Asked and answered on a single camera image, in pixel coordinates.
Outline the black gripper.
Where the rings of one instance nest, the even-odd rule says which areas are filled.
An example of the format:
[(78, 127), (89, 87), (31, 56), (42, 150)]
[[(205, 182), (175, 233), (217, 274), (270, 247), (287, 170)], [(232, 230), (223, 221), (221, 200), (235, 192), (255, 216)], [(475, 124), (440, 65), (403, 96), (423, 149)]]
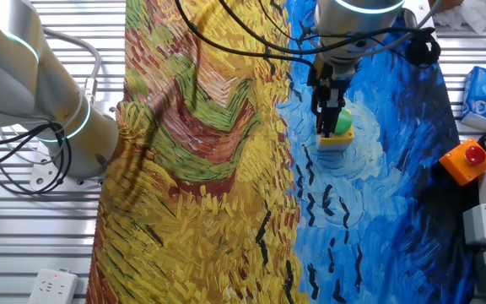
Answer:
[[(316, 55), (313, 68), (309, 72), (308, 85), (313, 89), (312, 113), (316, 117), (316, 133), (329, 138), (335, 133), (344, 132), (344, 121), (340, 119), (343, 96), (355, 74), (355, 61), (325, 59)], [(326, 131), (322, 111), (326, 110)]]

